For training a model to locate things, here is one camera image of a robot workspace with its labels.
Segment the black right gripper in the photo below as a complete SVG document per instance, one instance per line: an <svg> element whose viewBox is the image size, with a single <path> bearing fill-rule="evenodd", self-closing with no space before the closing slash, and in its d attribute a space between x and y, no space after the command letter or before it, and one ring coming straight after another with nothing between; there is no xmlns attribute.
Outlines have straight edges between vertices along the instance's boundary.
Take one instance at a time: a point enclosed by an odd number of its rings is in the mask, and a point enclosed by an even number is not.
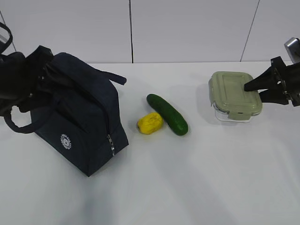
<svg viewBox="0 0 300 225"><path fill-rule="evenodd" d="M244 91L264 90L259 93L263 103L300 105L300 63L287 66L282 58L271 59L271 67L244 85Z"/></svg>

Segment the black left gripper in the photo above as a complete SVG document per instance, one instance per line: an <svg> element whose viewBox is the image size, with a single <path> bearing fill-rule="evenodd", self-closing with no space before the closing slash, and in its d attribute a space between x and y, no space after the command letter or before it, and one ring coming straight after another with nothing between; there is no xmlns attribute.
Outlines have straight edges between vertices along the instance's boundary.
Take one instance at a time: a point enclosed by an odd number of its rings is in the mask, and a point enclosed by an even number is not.
<svg viewBox="0 0 300 225"><path fill-rule="evenodd" d="M19 110L28 112L48 106L52 94L44 87L75 87L71 75L75 74L76 65L75 56L54 56L51 49L38 46L25 59L26 95L18 104Z"/></svg>

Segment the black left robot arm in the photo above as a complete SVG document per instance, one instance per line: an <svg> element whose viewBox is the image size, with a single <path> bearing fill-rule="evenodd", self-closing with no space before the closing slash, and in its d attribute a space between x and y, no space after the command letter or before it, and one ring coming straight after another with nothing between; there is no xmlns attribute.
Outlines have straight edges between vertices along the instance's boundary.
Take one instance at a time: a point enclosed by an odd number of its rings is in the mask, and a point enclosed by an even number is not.
<svg viewBox="0 0 300 225"><path fill-rule="evenodd" d="M17 106L22 113L51 104L54 94L74 87L70 78L50 65L54 55L39 46L25 57L21 52L0 56L0 115Z"/></svg>

